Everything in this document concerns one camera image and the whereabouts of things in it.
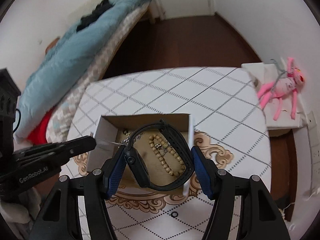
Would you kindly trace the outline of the white patterned tablecloth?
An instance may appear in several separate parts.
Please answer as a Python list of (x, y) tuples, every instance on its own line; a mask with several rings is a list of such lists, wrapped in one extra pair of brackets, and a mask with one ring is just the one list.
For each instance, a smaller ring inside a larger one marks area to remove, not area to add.
[(226, 207), (211, 199), (231, 189), (271, 187), (270, 141), (253, 81), (242, 68), (154, 70), (93, 82), (67, 140), (91, 139), (94, 150), (63, 166), (81, 180), (76, 200), (84, 239), (96, 239), (89, 191), (103, 187), (103, 211), (116, 239), (203, 239), (213, 215), (228, 215), (236, 239), (242, 195)]

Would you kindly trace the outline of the white cardboard box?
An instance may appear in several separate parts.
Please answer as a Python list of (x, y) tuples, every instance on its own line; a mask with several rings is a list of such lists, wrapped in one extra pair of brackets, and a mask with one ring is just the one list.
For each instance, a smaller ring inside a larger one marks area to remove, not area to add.
[(123, 185), (186, 196), (193, 175), (190, 114), (102, 115), (88, 155), (87, 171), (100, 174), (107, 199)]

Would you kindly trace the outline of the wooden bed frame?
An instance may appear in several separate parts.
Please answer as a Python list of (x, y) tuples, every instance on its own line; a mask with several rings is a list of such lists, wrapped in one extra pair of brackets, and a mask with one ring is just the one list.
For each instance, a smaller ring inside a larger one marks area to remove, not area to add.
[(153, 5), (149, 5), (146, 14), (148, 15), (149, 21), (154, 24), (156, 19), (159, 18), (157, 8)]

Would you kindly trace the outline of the pink panther plush toy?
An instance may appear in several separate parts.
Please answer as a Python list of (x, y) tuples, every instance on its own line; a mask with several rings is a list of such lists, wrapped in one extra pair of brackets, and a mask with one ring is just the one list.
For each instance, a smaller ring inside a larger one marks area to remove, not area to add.
[(274, 114), (274, 121), (277, 121), (282, 110), (283, 99), (292, 95), (291, 119), (296, 119), (298, 92), (305, 84), (305, 76), (295, 63), (292, 57), (287, 58), (286, 70), (281, 69), (281, 73), (273, 82), (263, 84), (258, 93), (258, 99), (261, 109), (271, 102), (278, 99), (278, 108)]

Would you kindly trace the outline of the white power strip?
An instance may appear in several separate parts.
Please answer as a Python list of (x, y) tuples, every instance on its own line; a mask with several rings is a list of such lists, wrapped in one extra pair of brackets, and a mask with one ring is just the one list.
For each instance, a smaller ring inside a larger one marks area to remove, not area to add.
[(307, 114), (308, 137), (311, 153), (311, 190), (319, 193), (319, 132), (313, 111)]

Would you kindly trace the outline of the white side box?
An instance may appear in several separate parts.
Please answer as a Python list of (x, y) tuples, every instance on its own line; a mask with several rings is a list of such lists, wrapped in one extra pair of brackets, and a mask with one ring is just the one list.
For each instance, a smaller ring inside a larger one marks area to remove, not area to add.
[(292, 58), (288, 59), (286, 67), (276, 61), (241, 66), (252, 78), (269, 130), (301, 128), (308, 124), (299, 95), (305, 77)]

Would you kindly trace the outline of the red sheet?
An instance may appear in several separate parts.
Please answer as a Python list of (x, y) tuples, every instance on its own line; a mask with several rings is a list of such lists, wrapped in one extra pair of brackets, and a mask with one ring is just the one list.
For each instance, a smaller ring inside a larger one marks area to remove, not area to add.
[(41, 122), (30, 132), (27, 137), (27, 140), (33, 145), (43, 145), (47, 143), (46, 139), (46, 130), (49, 123), (49, 120), (53, 113), (53, 108), (49, 110)]

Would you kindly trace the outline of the brown object behind quilt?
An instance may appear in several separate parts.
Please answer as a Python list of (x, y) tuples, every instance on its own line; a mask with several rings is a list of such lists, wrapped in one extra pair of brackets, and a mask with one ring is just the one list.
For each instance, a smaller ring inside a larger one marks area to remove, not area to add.
[(48, 51), (50, 51), (53, 47), (55, 47), (55, 45), (57, 44), (57, 42), (59, 41), (60, 37), (55, 38), (52, 42), (50, 42), (50, 44), (47, 46), (47, 48), (45, 49), (45, 54), (48, 53)]

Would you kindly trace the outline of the checkered grey white blanket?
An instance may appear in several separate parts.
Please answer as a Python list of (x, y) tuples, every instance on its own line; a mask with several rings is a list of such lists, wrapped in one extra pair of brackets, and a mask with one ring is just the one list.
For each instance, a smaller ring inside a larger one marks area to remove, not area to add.
[(92, 63), (83, 76), (80, 77), (60, 102), (53, 107), (53, 112), (46, 128), (45, 139), (47, 142), (61, 142), (67, 140), (72, 120), (86, 88), (90, 83), (98, 81), (103, 77), (118, 48), (132, 28), (147, 12), (148, 7), (149, 3), (143, 4), (129, 13), (121, 21), (106, 45), (104, 45), (95, 55)]

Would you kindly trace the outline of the teal quilt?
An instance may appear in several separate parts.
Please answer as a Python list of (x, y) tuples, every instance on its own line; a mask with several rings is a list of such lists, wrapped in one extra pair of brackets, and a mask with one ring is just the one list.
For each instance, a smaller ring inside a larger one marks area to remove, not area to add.
[(77, 30), (77, 24), (69, 28), (27, 80), (17, 105), (21, 111), (21, 122), (14, 132), (17, 142), (26, 139), (45, 114), (83, 76), (125, 17), (151, 1), (115, 0), (110, 9), (86, 28)]

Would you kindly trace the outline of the black clothing on bed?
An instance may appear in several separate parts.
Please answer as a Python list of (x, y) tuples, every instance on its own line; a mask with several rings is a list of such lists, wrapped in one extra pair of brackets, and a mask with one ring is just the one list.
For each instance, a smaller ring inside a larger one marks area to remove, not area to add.
[(87, 28), (89, 25), (94, 23), (105, 11), (111, 9), (112, 7), (113, 4), (110, 3), (109, 0), (102, 0), (90, 14), (83, 16), (80, 19), (80, 23), (76, 28), (76, 32)]

